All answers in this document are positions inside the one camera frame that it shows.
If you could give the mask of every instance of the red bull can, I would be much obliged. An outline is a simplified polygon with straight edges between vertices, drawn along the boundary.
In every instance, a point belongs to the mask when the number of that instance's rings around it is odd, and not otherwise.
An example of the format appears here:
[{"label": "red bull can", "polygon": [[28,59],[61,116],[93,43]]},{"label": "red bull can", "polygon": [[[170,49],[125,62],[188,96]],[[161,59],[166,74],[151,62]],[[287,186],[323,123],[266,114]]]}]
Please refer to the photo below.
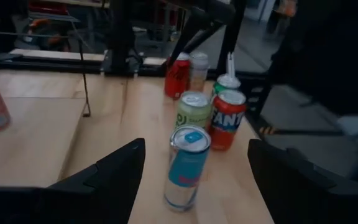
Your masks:
[{"label": "red bull can", "polygon": [[201,127],[182,125],[173,132],[170,144],[172,159],[164,199],[168,208],[184,212],[195,202],[211,138]]}]

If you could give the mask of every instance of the wooden table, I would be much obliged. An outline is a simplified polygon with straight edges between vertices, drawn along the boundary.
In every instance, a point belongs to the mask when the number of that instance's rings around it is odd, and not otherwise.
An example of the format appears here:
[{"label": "wooden table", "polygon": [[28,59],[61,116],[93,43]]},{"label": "wooden table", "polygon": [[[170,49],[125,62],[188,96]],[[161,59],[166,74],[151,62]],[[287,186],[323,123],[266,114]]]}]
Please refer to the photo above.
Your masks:
[{"label": "wooden table", "polygon": [[[22,83],[20,89],[13,84],[16,77]],[[51,84],[57,80],[66,88]],[[82,98],[81,80],[77,74],[0,71],[4,95]],[[135,138],[145,138],[143,178],[129,223],[273,223],[248,162],[248,141],[256,135],[245,119],[232,148],[209,155],[196,207],[185,213],[171,212],[162,195],[177,101],[163,94],[163,78],[88,75],[87,80],[93,114],[79,123],[63,177],[88,167]],[[207,82],[205,93],[210,94],[211,87],[212,83]]]}]

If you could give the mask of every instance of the green can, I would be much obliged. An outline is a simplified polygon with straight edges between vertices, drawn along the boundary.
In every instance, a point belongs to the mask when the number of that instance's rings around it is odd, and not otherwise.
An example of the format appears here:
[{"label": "green can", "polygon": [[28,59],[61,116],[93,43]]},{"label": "green can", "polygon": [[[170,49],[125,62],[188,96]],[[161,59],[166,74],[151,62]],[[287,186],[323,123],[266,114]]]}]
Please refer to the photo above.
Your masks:
[{"label": "green can", "polygon": [[238,78],[232,77],[229,74],[223,74],[218,77],[212,88],[211,103],[218,93],[222,90],[236,90],[240,87],[241,82]]},{"label": "green can", "polygon": [[192,124],[205,129],[210,112],[211,105],[204,93],[186,91],[180,98],[175,128]]}]

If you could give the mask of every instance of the floor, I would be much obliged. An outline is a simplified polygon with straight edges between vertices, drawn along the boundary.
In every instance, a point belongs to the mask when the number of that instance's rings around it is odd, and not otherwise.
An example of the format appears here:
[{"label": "floor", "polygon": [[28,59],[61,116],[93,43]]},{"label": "floor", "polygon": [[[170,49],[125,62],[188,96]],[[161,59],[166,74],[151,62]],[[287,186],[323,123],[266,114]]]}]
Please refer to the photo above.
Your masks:
[{"label": "floor", "polygon": [[[173,50],[175,43],[170,42],[164,54],[160,49],[139,44],[147,38],[145,32],[138,32],[136,48],[145,52],[147,56],[167,57]],[[215,33],[197,50],[206,52],[211,68],[216,68],[224,28]],[[270,57],[280,45],[279,38],[265,35],[265,24],[244,19],[241,24],[235,49],[236,70],[249,72],[264,72],[270,66]],[[96,41],[92,50],[85,47],[85,52],[103,53],[103,42]],[[324,108],[316,105],[301,108],[300,104],[309,99],[288,86],[276,86],[269,95],[262,111],[264,118],[276,128],[323,129],[336,130],[337,117]],[[267,141],[279,148],[295,147],[299,149],[311,162],[339,175],[347,175],[358,161],[358,145],[347,137],[318,137],[318,136],[269,136]]]}]

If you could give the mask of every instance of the fanta can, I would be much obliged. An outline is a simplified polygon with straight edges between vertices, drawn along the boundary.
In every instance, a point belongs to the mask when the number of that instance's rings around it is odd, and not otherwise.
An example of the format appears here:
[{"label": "fanta can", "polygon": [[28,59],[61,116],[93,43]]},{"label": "fanta can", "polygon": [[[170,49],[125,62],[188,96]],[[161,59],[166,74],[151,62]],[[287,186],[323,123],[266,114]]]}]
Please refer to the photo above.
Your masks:
[{"label": "fanta can", "polygon": [[246,111],[246,96],[237,90],[223,90],[213,100],[209,134],[211,149],[226,151],[234,140]]}]

